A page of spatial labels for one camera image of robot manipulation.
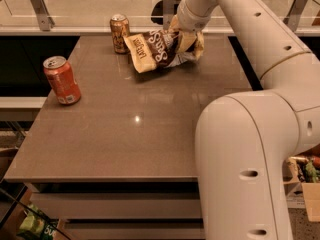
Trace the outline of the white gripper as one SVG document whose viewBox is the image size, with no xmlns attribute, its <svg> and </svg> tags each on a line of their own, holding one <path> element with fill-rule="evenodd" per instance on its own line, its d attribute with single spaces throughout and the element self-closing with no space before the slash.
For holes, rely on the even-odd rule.
<svg viewBox="0 0 320 240">
<path fill-rule="evenodd" d="M 177 14 L 174 15 L 169 24 L 169 32 L 179 32 L 177 53 L 192 52 L 195 48 L 197 31 L 201 31 L 209 22 L 209 16 L 197 16 L 187 6 L 186 0 L 179 3 Z"/>
</svg>

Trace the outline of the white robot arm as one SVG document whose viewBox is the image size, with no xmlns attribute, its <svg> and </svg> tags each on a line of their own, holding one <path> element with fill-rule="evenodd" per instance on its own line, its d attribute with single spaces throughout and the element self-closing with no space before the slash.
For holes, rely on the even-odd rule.
<svg viewBox="0 0 320 240">
<path fill-rule="evenodd" d="M 319 142 L 319 61 L 261 0 L 182 0 L 183 30 L 215 7 L 245 50 L 261 90 L 211 102 L 195 131 L 206 240 L 293 240 L 282 166 Z"/>
</svg>

